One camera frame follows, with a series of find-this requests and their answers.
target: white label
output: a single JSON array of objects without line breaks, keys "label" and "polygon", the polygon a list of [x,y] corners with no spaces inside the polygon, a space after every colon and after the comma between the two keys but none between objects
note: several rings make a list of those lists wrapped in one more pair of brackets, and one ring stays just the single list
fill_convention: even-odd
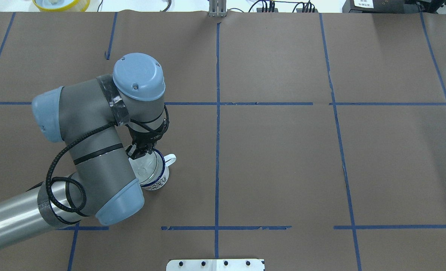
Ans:
[{"label": "white label", "polygon": [[353,0],[357,7],[373,9],[373,0]]}]

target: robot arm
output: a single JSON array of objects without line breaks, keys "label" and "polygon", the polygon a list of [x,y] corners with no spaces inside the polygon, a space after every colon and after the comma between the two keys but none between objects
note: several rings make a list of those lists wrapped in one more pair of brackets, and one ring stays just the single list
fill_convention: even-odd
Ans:
[{"label": "robot arm", "polygon": [[[0,203],[0,249],[95,215],[103,225],[128,218],[143,207],[139,181],[128,161],[152,153],[168,129],[161,65],[149,55],[130,53],[113,74],[60,87],[34,98],[39,128],[67,147],[51,164],[40,188]],[[114,125],[126,125],[126,150]],[[77,172],[52,177],[69,151]]]}]

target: black cable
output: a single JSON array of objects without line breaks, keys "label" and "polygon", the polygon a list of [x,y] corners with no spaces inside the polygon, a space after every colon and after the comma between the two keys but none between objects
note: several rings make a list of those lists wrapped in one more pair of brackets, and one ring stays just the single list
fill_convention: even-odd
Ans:
[{"label": "black cable", "polygon": [[32,189],[38,188],[38,187],[40,187],[41,185],[42,185],[42,182],[40,182],[40,183],[38,183],[37,185],[35,185],[35,186],[33,186],[33,187],[27,189],[26,192],[28,192],[28,191],[30,191],[30,190],[32,190]]},{"label": "black cable", "polygon": [[248,10],[248,12],[252,11],[252,8],[258,3],[258,2],[263,2],[265,4],[265,8],[268,8],[266,0],[258,0],[256,2],[253,3],[253,5],[250,7],[250,9]]},{"label": "black cable", "polygon": [[165,120],[166,123],[165,123],[165,125],[163,127],[163,131],[161,131],[161,132],[156,132],[155,130],[149,128],[149,126],[146,125],[145,123],[139,122],[137,120],[131,119],[130,121],[132,123],[136,124],[136,125],[141,126],[142,128],[144,128],[144,130],[147,130],[151,134],[155,134],[155,135],[158,135],[158,136],[163,136],[163,134],[166,131],[168,131],[168,128],[170,127],[170,115],[168,114],[168,109],[166,108],[166,106],[164,106],[164,111],[165,111],[165,114],[166,114],[166,120]]},{"label": "black cable", "polygon": [[293,10],[291,11],[292,13],[295,12],[295,10],[297,10],[298,5],[302,4],[303,7],[305,7],[305,3],[303,2],[299,2],[298,4],[295,5],[295,7],[293,8]]},{"label": "black cable", "polygon": [[171,7],[171,0],[168,0],[168,5],[166,6],[166,8],[164,10],[162,10],[161,12],[165,12],[168,11],[168,9]]},{"label": "black cable", "polygon": [[230,8],[229,10],[239,10],[239,11],[245,13],[243,10],[240,10],[240,9],[237,9],[237,8]]},{"label": "black cable", "polygon": [[[72,149],[74,146],[76,146],[77,144],[79,144],[80,142],[82,142],[84,139],[87,139],[88,137],[92,136],[93,134],[97,134],[98,132],[104,131],[110,127],[113,127],[116,125],[116,122],[110,122],[107,125],[103,125],[102,127],[96,128],[90,132],[87,132],[86,134],[83,134],[81,137],[79,137],[77,140],[74,140],[73,142],[71,142],[70,144],[68,144],[68,146],[66,146],[62,151],[60,151],[56,157],[54,158],[53,162],[51,163],[51,165],[49,166],[49,169],[47,171],[47,175],[46,175],[46,193],[47,196],[49,198],[49,200],[59,209],[69,212],[69,213],[76,213],[78,211],[81,211],[82,208],[84,208],[84,206],[86,205],[86,192],[84,191],[84,188],[82,187],[82,185],[77,182],[76,180],[73,180],[71,178],[67,178],[67,177],[54,177],[53,178],[53,172],[54,169],[56,168],[56,165],[58,164],[59,160],[61,159],[61,157],[68,152],[70,149]],[[56,197],[53,194],[53,190],[51,189],[53,183],[57,182],[57,181],[64,181],[64,182],[70,182],[74,185],[77,186],[77,188],[80,190],[81,192],[81,196],[82,196],[82,202],[81,205],[76,207],[76,208],[70,208],[65,206],[64,204],[60,203]]]},{"label": "black cable", "polygon": [[99,12],[99,8],[101,7],[101,5],[103,4],[104,0],[101,0],[101,3],[99,3],[98,9],[96,10],[96,12]]}]

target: yellow container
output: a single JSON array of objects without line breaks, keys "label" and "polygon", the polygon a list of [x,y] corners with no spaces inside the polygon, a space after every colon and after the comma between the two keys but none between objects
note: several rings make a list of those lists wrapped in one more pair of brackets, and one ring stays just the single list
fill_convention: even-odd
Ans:
[{"label": "yellow container", "polygon": [[49,0],[32,0],[32,2],[43,12],[61,12],[61,11],[76,11],[83,12],[89,6],[91,0],[59,0],[52,4]]}]

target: white metal plate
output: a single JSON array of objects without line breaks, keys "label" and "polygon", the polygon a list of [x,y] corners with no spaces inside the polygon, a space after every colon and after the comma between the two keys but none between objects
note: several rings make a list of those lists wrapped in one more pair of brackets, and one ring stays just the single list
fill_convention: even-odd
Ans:
[{"label": "white metal plate", "polygon": [[265,260],[263,259],[171,260],[166,265],[166,271],[265,271]]}]

